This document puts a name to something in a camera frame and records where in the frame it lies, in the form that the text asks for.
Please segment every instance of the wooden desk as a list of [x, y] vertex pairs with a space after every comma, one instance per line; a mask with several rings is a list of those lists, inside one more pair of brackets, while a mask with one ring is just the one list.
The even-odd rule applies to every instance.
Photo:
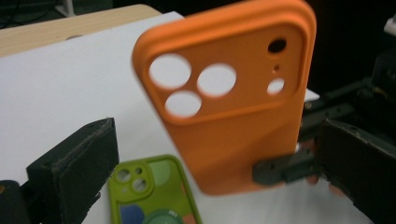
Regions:
[[151, 7], [134, 5], [8, 28], [0, 31], [0, 57], [65, 41], [71, 36], [87, 35], [158, 15], [161, 13]]

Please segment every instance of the dark background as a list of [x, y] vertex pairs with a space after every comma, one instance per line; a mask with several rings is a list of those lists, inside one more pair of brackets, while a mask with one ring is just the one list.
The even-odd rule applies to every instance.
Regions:
[[[161, 12], [183, 16], [237, 0], [113, 0], [114, 7], [146, 4]], [[396, 45], [396, 37], [383, 32], [396, 13], [396, 1], [308, 0], [317, 16], [318, 32], [308, 88], [331, 91], [373, 72], [375, 57]]]

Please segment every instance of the phone case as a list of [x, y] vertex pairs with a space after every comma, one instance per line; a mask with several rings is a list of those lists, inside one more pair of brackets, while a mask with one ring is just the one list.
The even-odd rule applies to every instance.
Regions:
[[107, 184], [113, 224], [202, 223], [173, 156], [122, 162]]
[[316, 34], [299, 0], [243, 1], [149, 29], [133, 66], [200, 189], [265, 189], [257, 161], [294, 153]]

